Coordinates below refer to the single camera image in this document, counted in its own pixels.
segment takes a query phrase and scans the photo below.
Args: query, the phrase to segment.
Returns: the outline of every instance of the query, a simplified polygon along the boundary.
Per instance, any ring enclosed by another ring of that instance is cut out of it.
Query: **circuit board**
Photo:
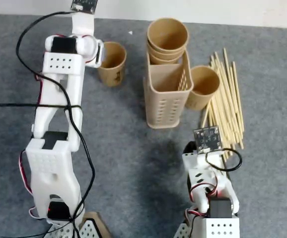
[[[222,148],[221,137],[217,126],[196,129],[193,132],[198,154],[204,154]]]
[[[98,0],[73,0],[71,10],[94,14]]]

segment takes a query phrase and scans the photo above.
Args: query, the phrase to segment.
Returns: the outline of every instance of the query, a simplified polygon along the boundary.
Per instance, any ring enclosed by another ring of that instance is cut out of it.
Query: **gray carpet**
[[[17,60],[20,32],[36,17],[0,15],[0,103],[36,102],[39,84]],[[181,153],[193,139],[199,114],[185,110],[174,129],[152,130],[144,115],[146,21],[101,20],[95,35],[128,50],[126,78],[107,88],[87,69],[83,134],[97,171],[86,209],[99,211],[116,238],[171,238],[189,204]],[[191,65],[206,64],[227,47],[238,64],[245,120],[243,166],[231,173],[240,200],[242,238],[287,238],[287,30],[187,24]],[[21,53],[42,66],[47,36],[69,34],[68,18],[53,18],[28,34]],[[65,129],[60,110],[51,129]],[[28,216],[33,199],[18,171],[19,152],[31,136],[34,110],[0,109],[0,236],[43,232],[48,225]],[[82,191],[90,169],[82,147],[73,155]]]

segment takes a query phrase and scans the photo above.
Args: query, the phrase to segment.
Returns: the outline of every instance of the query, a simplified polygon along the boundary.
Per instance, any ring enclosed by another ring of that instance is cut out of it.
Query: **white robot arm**
[[[194,134],[196,141],[191,141],[182,155],[194,206],[185,211],[186,220],[174,237],[239,238],[239,201],[221,159],[218,127],[198,129]],[[240,157],[240,163],[230,170],[239,168],[241,162]]]
[[[85,67],[100,67],[104,52],[101,40],[94,34],[94,8],[83,11],[83,4],[97,1],[73,1],[72,34],[68,37],[52,35],[45,41],[45,53],[42,74],[62,86],[65,86],[71,101],[74,124],[81,131],[81,99]],[[40,104],[67,105],[64,92],[52,81],[40,78],[42,90]],[[33,137],[25,151],[31,169],[31,190],[39,218],[45,218],[54,225],[54,229],[68,223],[81,202],[79,183],[72,167],[71,153],[79,149],[80,137],[69,119],[68,132],[49,131],[49,124],[58,108],[38,107],[32,125]],[[82,223],[84,207],[81,206],[74,220],[76,227]],[[68,237],[72,237],[72,226]]]

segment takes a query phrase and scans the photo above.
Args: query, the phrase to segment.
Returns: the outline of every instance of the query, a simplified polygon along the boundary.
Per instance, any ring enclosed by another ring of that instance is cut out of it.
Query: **brown paper cup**
[[[179,55],[177,58],[172,59],[172,60],[163,60],[163,59],[159,59],[156,56],[149,54],[150,56],[150,62],[152,64],[174,64],[177,63],[178,60],[181,58],[181,55]]]
[[[189,32],[186,26],[173,18],[161,18],[148,27],[148,41],[162,54],[175,54],[188,44]]]
[[[124,78],[127,57],[125,48],[117,42],[105,42],[105,60],[98,68],[99,77],[109,87],[119,85]]]
[[[190,92],[186,107],[199,111],[210,101],[218,90],[219,77],[217,73],[207,66],[196,66],[191,69],[194,88]]]
[[[148,52],[150,55],[153,55],[161,60],[173,60],[176,59],[180,56],[183,55],[184,53],[184,49],[182,51],[179,51],[178,53],[174,53],[174,54],[162,54],[158,51],[156,51],[150,44],[149,42],[147,43],[147,48],[148,48]]]

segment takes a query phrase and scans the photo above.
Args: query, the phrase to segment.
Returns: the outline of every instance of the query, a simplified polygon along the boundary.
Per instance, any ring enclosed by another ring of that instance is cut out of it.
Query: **white plastic part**
[[[96,40],[98,45],[98,55],[86,61],[86,67],[99,68],[102,65],[105,55],[104,43],[101,40]]]
[[[45,47],[45,50],[47,52],[50,52],[51,49],[52,49],[52,44],[53,44],[53,39],[54,39],[55,35],[53,36],[49,36],[48,38],[46,38],[45,40],[45,43],[44,43],[44,47]]]
[[[222,151],[214,151],[208,153],[208,161],[219,168],[224,168],[220,155]],[[205,160],[205,154],[188,153],[183,154],[182,159],[185,170],[191,182],[191,187],[202,183],[210,183],[216,185],[219,195],[227,197],[232,203],[233,214],[239,210],[239,201],[233,189],[231,181],[226,177],[226,173],[218,171],[211,167]],[[207,198],[205,188],[212,190],[214,187],[208,184],[202,184],[192,190],[194,203],[201,213],[206,213],[209,209],[209,200]]]
[[[73,54],[60,54],[45,52],[43,74],[57,82],[61,82],[63,76],[67,76],[66,91],[71,101],[71,105],[81,105],[83,91],[85,64],[83,57]],[[53,82],[43,79],[41,93],[41,104],[67,105],[64,93],[59,90]],[[34,137],[42,138],[49,128],[49,124],[57,111],[57,108],[37,108],[34,122]],[[81,130],[82,111],[80,108],[72,108],[74,123]],[[74,130],[69,118],[69,135],[71,151],[75,152],[79,148],[80,138]]]
[[[94,15],[77,12],[72,15],[73,30],[75,35],[94,35]]]
[[[79,55],[93,59],[98,51],[96,38],[91,35],[78,37],[76,40],[76,51]]]
[[[185,223],[181,223],[173,238],[190,238],[191,228]]]
[[[196,218],[192,238],[239,238],[239,218]]]
[[[47,218],[51,195],[59,196],[69,207],[71,216],[81,201],[78,181],[72,167],[70,145],[57,141],[52,150],[42,149],[44,139],[31,139],[26,148],[34,203],[41,218]],[[83,212],[76,219],[80,224]]]

